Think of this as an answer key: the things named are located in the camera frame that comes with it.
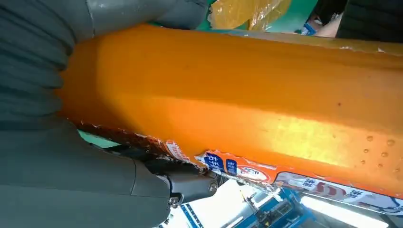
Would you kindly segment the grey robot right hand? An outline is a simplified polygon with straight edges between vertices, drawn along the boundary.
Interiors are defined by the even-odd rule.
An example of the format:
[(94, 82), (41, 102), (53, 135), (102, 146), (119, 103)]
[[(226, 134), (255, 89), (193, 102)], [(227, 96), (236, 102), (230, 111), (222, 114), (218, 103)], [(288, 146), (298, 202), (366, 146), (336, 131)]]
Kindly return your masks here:
[(206, 0), (3, 0), (0, 3), (0, 225), (152, 228), (172, 206), (211, 197), (218, 183), (189, 166), (154, 171), (104, 152), (58, 116), (77, 42), (157, 22), (194, 29)]

